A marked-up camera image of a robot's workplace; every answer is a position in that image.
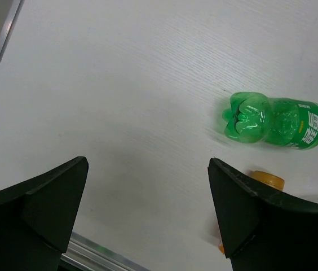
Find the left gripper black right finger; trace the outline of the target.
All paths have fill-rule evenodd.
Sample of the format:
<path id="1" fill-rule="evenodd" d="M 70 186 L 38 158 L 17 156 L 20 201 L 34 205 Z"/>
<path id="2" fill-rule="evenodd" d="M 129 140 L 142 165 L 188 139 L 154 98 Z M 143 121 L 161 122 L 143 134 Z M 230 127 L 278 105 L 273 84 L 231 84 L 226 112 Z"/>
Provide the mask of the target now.
<path id="1" fill-rule="evenodd" d="M 318 204 L 212 158 L 208 175 L 233 270 L 318 270 Z"/>

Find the green plastic soda bottle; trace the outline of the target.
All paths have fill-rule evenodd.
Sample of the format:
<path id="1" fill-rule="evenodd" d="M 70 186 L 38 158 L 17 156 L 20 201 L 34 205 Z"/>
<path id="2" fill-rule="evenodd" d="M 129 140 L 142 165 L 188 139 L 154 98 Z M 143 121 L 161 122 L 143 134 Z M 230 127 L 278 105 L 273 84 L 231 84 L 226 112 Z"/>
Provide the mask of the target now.
<path id="1" fill-rule="evenodd" d="M 224 135 L 237 142 L 298 150 L 318 145 L 318 103 L 239 92 L 230 97 L 222 118 Z"/>

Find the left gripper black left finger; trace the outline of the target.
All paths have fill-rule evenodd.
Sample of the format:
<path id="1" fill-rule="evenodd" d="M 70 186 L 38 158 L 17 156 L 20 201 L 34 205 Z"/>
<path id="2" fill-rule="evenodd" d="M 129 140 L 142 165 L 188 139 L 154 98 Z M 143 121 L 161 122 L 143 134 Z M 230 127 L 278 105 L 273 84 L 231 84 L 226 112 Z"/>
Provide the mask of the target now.
<path id="1" fill-rule="evenodd" d="M 57 270 L 88 171 L 78 156 L 0 191 L 0 270 Z"/>

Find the orange juice bottle, left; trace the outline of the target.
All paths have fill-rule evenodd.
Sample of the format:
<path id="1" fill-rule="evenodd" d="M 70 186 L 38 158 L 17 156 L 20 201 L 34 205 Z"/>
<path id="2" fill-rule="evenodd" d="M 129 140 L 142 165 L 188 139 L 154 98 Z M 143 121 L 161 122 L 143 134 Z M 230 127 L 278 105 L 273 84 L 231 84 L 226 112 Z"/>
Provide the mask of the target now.
<path id="1" fill-rule="evenodd" d="M 264 171 L 248 171 L 248 176 L 278 191 L 283 191 L 285 181 L 278 176 L 272 175 Z M 218 223 L 218 248 L 222 254 L 225 254 L 219 223 Z"/>

